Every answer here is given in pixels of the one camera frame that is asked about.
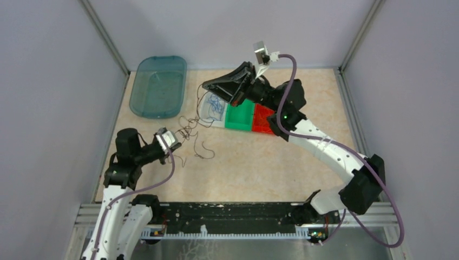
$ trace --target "green tray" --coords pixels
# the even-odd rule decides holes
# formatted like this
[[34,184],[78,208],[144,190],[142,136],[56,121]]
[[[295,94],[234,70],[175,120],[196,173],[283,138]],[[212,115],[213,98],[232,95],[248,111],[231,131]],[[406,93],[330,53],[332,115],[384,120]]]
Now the green tray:
[[254,112],[255,103],[250,100],[244,100],[237,107],[228,106],[225,116],[225,128],[251,131]]

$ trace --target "white wall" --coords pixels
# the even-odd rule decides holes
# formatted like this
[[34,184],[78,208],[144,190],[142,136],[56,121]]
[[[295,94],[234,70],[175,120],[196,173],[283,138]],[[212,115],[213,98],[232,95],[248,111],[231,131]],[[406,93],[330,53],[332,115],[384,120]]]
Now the white wall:
[[459,2],[387,1],[346,73],[414,259],[457,259]]
[[[373,0],[91,1],[130,70],[179,55],[190,68],[236,68],[252,44],[296,57],[300,67],[342,63]],[[276,66],[290,66],[279,62]]]
[[0,1],[0,259],[63,259],[124,76],[78,1]]

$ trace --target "table surface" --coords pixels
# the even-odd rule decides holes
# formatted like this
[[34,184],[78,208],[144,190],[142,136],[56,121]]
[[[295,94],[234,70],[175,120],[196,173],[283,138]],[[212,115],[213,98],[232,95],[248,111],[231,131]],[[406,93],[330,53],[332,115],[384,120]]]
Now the table surface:
[[[151,140],[160,127],[166,126],[174,132],[181,128],[179,116],[196,116],[198,86],[228,72],[230,70],[189,70],[181,112],[171,119],[146,119],[131,112],[129,98],[135,78],[135,73],[132,72],[108,157],[116,151],[115,137],[121,129],[136,128],[146,140]],[[290,69],[272,69],[265,76],[272,86],[277,86],[287,81],[290,73]],[[296,78],[303,83],[307,101],[301,111],[329,136],[353,147],[333,70],[300,69]],[[337,175],[308,151],[274,135],[202,126],[194,129],[193,133],[195,132],[199,132],[196,151],[204,157],[212,155],[201,146],[204,141],[204,146],[213,150],[215,157],[196,157],[193,149],[195,137],[191,137],[174,152],[174,155],[186,160],[184,167],[181,159],[177,157],[172,178],[146,193],[158,195],[161,202],[291,202],[303,201],[315,190],[342,184]],[[165,179],[170,174],[171,165],[161,165],[156,161],[144,166],[142,171],[137,189]],[[103,174],[96,201],[102,200],[102,183]]]

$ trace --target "translucent lid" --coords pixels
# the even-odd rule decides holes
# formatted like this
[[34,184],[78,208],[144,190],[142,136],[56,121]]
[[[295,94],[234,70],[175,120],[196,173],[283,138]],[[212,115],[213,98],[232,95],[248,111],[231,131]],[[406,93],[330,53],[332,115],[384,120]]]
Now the translucent lid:
[[130,95],[130,110],[144,118],[172,118],[185,92],[186,61],[178,56],[150,57],[139,64]]

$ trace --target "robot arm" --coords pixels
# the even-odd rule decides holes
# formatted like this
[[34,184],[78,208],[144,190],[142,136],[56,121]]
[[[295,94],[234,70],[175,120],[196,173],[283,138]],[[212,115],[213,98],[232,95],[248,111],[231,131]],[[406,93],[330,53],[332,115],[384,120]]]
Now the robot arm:
[[82,260],[130,259],[141,231],[159,216],[159,200],[150,194],[137,195],[126,213],[142,166],[156,160],[165,164],[169,156],[167,148],[172,152],[181,146],[174,133],[165,128],[155,134],[151,144],[145,143],[143,147],[139,133],[133,128],[119,131],[115,142],[116,153],[110,157],[104,174],[101,211]]
[[[272,132],[284,140],[310,151],[316,158],[326,163],[343,181],[343,185],[329,190],[314,192],[305,203],[306,214],[311,220],[334,210],[349,209],[364,214],[382,191],[369,170],[359,158],[332,143],[332,138],[319,130],[299,110],[306,104],[304,90],[299,79],[295,79],[287,100],[278,111],[280,100],[288,82],[273,88],[260,75],[266,71],[278,53],[269,54],[264,44],[255,44],[258,64],[243,62],[233,72],[202,84],[204,89],[219,96],[231,106],[238,106],[245,99],[258,103],[274,111],[267,118]],[[280,130],[276,116],[280,113],[282,126],[294,134],[309,135],[314,139],[299,138]],[[359,154],[376,171],[384,182],[384,161],[377,155],[371,158]]]

